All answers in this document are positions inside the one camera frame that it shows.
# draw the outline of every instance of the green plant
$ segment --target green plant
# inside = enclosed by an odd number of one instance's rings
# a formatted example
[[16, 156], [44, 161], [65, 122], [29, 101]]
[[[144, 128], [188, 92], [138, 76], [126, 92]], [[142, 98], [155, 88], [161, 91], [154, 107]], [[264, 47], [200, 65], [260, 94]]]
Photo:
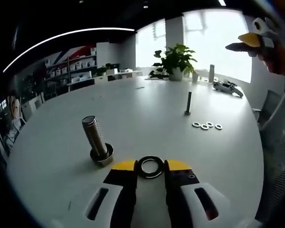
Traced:
[[103, 73], [106, 72], [106, 70], [107, 70], [107, 68], [106, 68], [105, 66], [102, 66], [101, 68], [97, 68], [97, 70], [96, 70], [96, 75], [97, 75], [97, 76], [102, 76]]
[[195, 73], [194, 67], [190, 61], [195, 61], [192, 58], [191, 53], [195, 51], [190, 50], [189, 47], [176, 44], [174, 48], [169, 47], [169, 50], [165, 51], [166, 57], [161, 57], [161, 50], [155, 51], [154, 56], [161, 59], [161, 63], [154, 63], [153, 67], [158, 67], [156, 71], [151, 71], [150, 77], [168, 77], [170, 74], [173, 74], [173, 69], [180, 68], [181, 72], [184, 73]]
[[112, 69], [112, 64], [111, 63], [107, 63], [106, 65], [105, 65], [105, 68], [106, 69]]

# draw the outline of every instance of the cylinder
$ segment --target cylinder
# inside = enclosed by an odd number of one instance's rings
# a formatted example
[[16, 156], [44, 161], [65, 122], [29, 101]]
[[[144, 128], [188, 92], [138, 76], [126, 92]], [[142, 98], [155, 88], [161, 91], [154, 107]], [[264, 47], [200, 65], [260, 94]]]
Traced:
[[192, 92], [189, 92], [189, 93], [188, 93], [188, 100], [187, 100], [187, 109], [186, 109], [186, 112], [187, 112], [187, 113], [190, 112], [191, 95], [192, 95]]
[[210, 65], [209, 69], [209, 77], [208, 77], [208, 82], [213, 83], [214, 82], [214, 65]]
[[95, 153], [93, 156], [98, 157], [99, 159], [107, 158], [107, 146], [105, 145], [95, 116], [91, 115], [85, 117], [82, 120], [82, 126], [92, 147], [92, 151]]

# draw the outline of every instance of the white table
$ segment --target white table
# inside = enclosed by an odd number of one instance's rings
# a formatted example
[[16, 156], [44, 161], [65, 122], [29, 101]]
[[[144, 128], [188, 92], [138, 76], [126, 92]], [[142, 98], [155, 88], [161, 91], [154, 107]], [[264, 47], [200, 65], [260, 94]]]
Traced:
[[[110, 168], [98, 169], [81, 120], [95, 115], [114, 162], [146, 155], [189, 164], [200, 182], [226, 195], [254, 217], [263, 186], [263, 153], [256, 121], [245, 97], [188, 82], [116, 80], [47, 101], [23, 127], [8, 163], [8, 176], [24, 206], [44, 226], [62, 216], [69, 202], [101, 183]], [[192, 90], [191, 115], [184, 116]], [[191, 123], [221, 124], [203, 131]], [[163, 175], [138, 181], [133, 227], [169, 227]], [[160, 215], [154, 215], [154, 207]]]

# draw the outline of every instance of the person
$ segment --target person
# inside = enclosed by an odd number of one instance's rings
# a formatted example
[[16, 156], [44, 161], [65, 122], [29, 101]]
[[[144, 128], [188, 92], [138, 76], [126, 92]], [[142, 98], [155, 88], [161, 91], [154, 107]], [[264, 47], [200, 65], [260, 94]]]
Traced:
[[6, 144], [9, 149], [14, 145], [15, 139], [20, 131], [21, 120], [20, 120], [20, 102], [16, 98], [15, 91], [12, 91], [8, 96], [8, 105], [11, 115], [11, 122], [9, 127], [9, 132], [6, 138]]

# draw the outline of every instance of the metal washer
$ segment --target metal washer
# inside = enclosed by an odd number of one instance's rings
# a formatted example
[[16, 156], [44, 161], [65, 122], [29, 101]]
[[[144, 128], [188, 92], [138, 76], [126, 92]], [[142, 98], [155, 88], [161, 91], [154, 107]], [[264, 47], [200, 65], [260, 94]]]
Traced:
[[213, 127], [213, 123], [211, 123], [211, 122], [207, 122], [206, 125], [207, 125], [208, 127]]
[[207, 124], [202, 124], [200, 127], [205, 131], [209, 129], [209, 126]]
[[215, 125], [215, 128], [218, 129], [218, 130], [222, 130], [222, 129], [223, 129], [223, 126], [220, 125], [220, 124], [216, 124], [216, 125]]
[[198, 123], [198, 122], [193, 122], [193, 123], [192, 123], [192, 126], [193, 126], [193, 127], [196, 127], [196, 128], [199, 128], [199, 127], [200, 127], [200, 123]]
[[[146, 172], [145, 170], [143, 170], [143, 164], [147, 161], [154, 161], [157, 163], [158, 168], [156, 171], [154, 172]], [[164, 171], [164, 162], [162, 159], [160, 159], [159, 157], [156, 156], [146, 156], [141, 158], [138, 162], [137, 162], [137, 174], [138, 176], [145, 178], [145, 179], [153, 179], [158, 177], [159, 175], [162, 174], [162, 172]]]

